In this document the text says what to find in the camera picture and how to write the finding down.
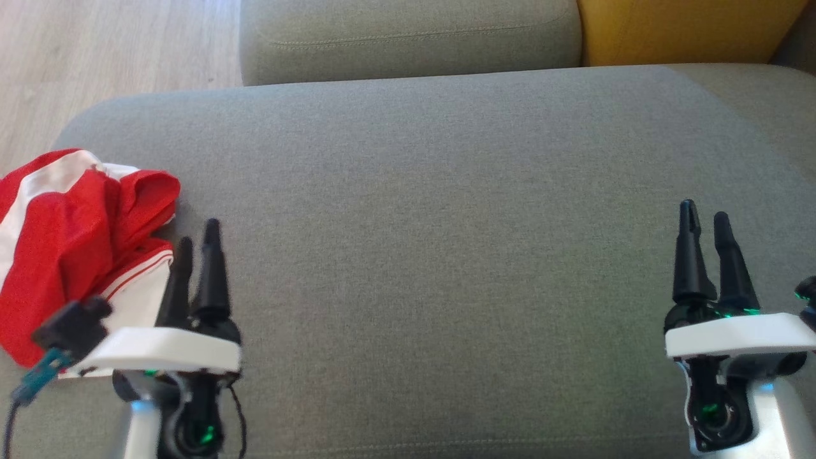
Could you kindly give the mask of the yellow sofa cushion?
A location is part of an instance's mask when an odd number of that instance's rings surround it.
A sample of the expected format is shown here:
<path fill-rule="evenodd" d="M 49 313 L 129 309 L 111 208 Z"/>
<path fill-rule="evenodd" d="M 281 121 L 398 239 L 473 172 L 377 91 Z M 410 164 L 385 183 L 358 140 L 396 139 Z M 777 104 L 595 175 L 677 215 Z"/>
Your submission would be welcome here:
<path fill-rule="evenodd" d="M 583 64 L 766 64 L 810 1 L 577 0 Z"/>

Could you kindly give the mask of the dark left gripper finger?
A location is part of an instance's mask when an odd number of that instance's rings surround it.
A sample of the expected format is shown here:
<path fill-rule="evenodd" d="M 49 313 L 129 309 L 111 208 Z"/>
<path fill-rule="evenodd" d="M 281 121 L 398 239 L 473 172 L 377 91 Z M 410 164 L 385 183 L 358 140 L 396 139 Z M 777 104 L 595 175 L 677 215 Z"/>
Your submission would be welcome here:
<path fill-rule="evenodd" d="M 189 281 L 193 270 L 193 242 L 189 237 L 178 241 L 167 278 L 156 326 L 189 329 Z"/>
<path fill-rule="evenodd" d="M 229 319 L 232 314 L 229 295 L 221 222 L 210 219 L 206 223 L 201 244 L 201 270 L 193 302 L 193 317 L 202 323 Z"/>

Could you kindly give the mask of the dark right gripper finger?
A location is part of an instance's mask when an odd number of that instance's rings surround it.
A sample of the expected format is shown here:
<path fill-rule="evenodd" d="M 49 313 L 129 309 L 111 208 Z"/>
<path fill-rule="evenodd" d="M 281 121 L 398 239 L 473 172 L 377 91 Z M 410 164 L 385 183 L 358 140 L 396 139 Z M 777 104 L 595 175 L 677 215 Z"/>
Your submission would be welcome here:
<path fill-rule="evenodd" d="M 761 306 L 757 293 L 728 214 L 717 212 L 713 223 L 714 243 L 720 258 L 719 305 L 734 313 L 759 313 Z"/>
<path fill-rule="evenodd" d="M 693 200 L 683 200 L 679 207 L 673 279 L 673 300 L 677 304 L 717 299 L 717 290 L 706 273 L 700 237 L 696 204 Z"/>

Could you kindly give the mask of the light grey sofa seat cushion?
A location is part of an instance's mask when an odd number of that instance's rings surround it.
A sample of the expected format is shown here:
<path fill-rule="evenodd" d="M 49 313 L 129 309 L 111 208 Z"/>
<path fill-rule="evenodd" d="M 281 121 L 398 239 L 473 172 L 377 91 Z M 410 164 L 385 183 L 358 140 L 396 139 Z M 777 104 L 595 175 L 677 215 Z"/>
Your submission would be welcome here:
<path fill-rule="evenodd" d="M 670 64 L 752 123 L 816 186 L 816 76 L 769 64 Z"/>

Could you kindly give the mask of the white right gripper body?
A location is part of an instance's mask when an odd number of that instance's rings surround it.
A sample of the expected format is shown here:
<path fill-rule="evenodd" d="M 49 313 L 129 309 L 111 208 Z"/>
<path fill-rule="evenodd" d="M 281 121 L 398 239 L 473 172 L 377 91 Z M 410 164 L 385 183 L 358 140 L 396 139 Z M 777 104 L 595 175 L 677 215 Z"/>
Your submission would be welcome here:
<path fill-rule="evenodd" d="M 665 345 L 686 381 L 692 456 L 816 456 L 816 427 L 788 381 L 816 354 L 799 314 L 722 317 L 671 330 Z"/>

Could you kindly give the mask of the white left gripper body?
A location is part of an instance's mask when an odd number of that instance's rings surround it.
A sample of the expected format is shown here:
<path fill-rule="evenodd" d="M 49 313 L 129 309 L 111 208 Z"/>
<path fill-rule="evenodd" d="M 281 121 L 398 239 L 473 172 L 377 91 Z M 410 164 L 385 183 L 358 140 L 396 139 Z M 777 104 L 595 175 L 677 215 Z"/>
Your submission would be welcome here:
<path fill-rule="evenodd" d="M 241 377 L 242 347 L 195 331 L 123 326 L 66 377 L 110 373 L 126 402 L 106 459 L 219 459 L 222 392 Z"/>

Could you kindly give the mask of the grey sofa back cushion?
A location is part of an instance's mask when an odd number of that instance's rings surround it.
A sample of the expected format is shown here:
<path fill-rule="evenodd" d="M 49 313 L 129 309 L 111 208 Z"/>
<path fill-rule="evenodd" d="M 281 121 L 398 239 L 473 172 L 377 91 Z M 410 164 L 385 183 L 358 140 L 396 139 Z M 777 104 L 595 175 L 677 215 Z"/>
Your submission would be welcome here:
<path fill-rule="evenodd" d="M 816 17 L 802 15 L 771 58 L 770 64 L 816 76 Z"/>
<path fill-rule="evenodd" d="M 577 0 L 242 0 L 245 86 L 579 67 Z"/>

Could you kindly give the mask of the red white basketball jersey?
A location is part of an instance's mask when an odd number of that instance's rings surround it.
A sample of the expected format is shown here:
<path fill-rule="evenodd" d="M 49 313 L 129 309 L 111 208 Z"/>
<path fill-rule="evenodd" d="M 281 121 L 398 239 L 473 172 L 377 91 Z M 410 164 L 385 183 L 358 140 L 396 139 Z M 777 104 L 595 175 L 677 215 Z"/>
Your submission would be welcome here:
<path fill-rule="evenodd" d="M 52 152 L 0 179 L 0 219 L 24 172 L 73 150 Z M 117 181 L 87 170 L 65 194 L 28 206 L 13 264 L 0 289 L 0 347 L 24 368 L 43 357 L 33 331 L 73 300 L 99 295 L 113 313 L 111 330 L 148 326 L 155 318 L 173 259 L 169 241 L 154 237 L 175 215 L 180 181 L 140 170 Z"/>

